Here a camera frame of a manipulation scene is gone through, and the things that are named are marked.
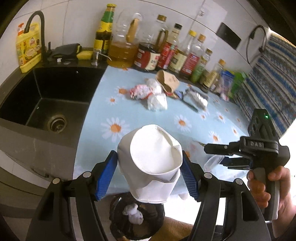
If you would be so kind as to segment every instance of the crumpled white paper cup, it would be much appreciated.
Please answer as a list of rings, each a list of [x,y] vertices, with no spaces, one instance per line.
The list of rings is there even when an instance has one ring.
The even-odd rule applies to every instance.
[[[180,177],[180,143],[161,127],[147,125],[126,134],[117,152],[133,197],[140,202],[166,202]]]

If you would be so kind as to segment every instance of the blue gripper pad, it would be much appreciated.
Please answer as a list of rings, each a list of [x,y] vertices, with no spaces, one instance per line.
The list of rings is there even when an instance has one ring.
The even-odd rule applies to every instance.
[[[196,200],[199,195],[198,182],[196,181],[196,178],[192,173],[192,170],[190,168],[190,160],[185,151],[183,151],[183,163],[180,167],[180,170],[190,196]]]
[[[101,175],[98,178],[97,190],[95,193],[96,199],[101,200],[107,193],[109,184],[115,172],[118,162],[118,155],[116,151],[111,151],[105,162],[102,162]]]

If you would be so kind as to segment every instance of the black sink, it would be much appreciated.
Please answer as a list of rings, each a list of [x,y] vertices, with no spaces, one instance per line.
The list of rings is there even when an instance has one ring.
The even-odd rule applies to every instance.
[[[76,137],[103,73],[86,67],[33,69],[8,95],[0,118]]]

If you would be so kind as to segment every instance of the brown cardboard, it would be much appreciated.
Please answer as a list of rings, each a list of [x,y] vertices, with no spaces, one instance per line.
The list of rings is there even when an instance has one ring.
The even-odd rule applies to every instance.
[[[174,92],[180,84],[175,75],[170,74],[164,70],[157,72],[156,79],[163,85],[167,92]]]

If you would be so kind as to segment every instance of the black faucet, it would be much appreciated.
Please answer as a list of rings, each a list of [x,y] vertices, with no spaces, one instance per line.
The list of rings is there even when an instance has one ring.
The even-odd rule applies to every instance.
[[[51,54],[51,49],[50,49],[50,42],[48,43],[48,52],[45,50],[45,40],[44,40],[44,15],[42,11],[36,11],[34,12],[28,19],[28,22],[26,24],[26,27],[24,29],[24,34],[28,33],[30,30],[30,24],[32,22],[33,17],[38,15],[41,19],[41,56],[43,63],[48,63],[47,57],[50,56]]]

